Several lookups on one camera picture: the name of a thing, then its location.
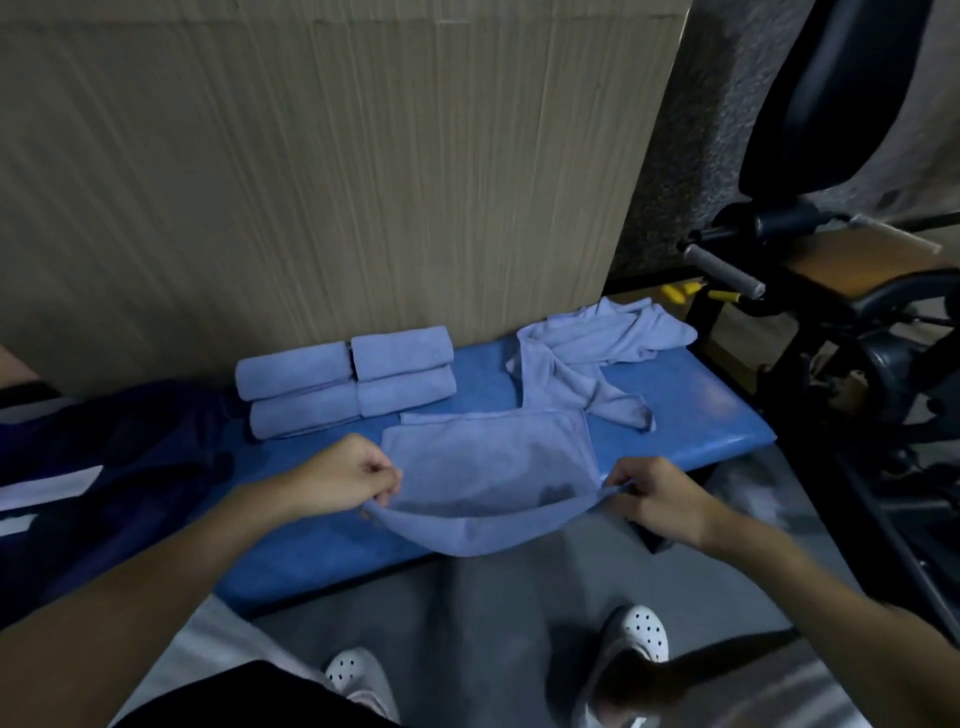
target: metal frame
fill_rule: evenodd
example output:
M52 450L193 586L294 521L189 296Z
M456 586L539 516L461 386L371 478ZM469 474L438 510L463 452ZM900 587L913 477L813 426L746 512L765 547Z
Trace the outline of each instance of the metal frame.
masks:
M706 297L691 306L700 341L706 343L721 305ZM858 471L866 472L862 453L830 430L821 413L804 396L791 370L802 364L810 332L799 331L780 357L776 376L766 377L765 391L746 392L703 346L697 357L728 387L759 410L777 434L778 446L800 480L827 531L856 577L864 594L894 604L932 624L953 644L960 645L960 620L940 589L893 526Z

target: exercise machine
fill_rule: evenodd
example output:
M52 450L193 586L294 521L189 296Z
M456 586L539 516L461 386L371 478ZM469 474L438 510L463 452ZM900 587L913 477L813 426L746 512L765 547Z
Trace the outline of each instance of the exercise machine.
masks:
M680 247L706 274L687 315L700 355L725 304L796 319L751 401L864 591L960 644L960 469L918 452L960 438L960 270L938 245L806 197L850 179L893 125L931 5L817 0L756 119L749 200ZM929 299L945 314L919 313ZM918 322L944 335L898 327Z

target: microfiber towel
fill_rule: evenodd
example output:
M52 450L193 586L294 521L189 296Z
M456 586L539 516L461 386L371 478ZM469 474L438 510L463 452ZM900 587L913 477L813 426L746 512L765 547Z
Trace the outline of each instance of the microfiber towel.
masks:
M457 380L448 366L426 372L362 381L357 385L357 398L360 400L360 414L363 417L376 417L399 412L401 409L419 407L453 397L456 393Z
M360 381L423 372L453 361L453 343L446 327L355 336L350 347Z
M253 403L250 429L260 440L302 435L360 417L356 381Z
M352 376L346 341L242 359L235 372L237 392L245 401L319 389Z
M617 389L601 367L652 359L692 344L696 330L658 303L623 305L604 298L575 313L551 316L516 333L519 352L507 370L523 382L523 406L569 407L641 431L654 429L643 397Z
M515 409L400 416L381 447L403 470L390 506L364 508L388 528L451 556L479 556L560 528L601 489L584 413Z

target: gray wall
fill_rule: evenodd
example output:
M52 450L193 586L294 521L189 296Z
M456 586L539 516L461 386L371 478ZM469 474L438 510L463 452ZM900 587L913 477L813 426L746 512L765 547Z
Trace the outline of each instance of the gray wall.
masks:
M681 262L674 243L738 199L756 115L813 0L695 0L610 278ZM884 192L896 200L880 209ZM894 127L849 182L817 198L878 217L960 209L960 2L937 0Z

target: blue padded bench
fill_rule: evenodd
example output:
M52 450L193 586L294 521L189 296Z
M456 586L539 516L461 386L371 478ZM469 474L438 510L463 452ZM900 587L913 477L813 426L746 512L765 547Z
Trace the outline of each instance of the blue padded bench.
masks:
M495 412L519 407L518 383L504 370L515 347L511 337L457 350L453 362L457 394L417 411ZM610 383L643 395L654 411L657 429L641 434L588 417L601 473L624 455L664 455L691 471L774 442L773 431L757 413L686 349L604 371ZM287 470L349 432L379 443L384 428L398 423L398 415L386 415L257 445L245 441L240 423L232 423L224 445L234 455L234 476L206 506L234 485ZM422 546L362 519L358 512L322 516L292 523L263 539L216 591L235 610L249 612L426 554Z

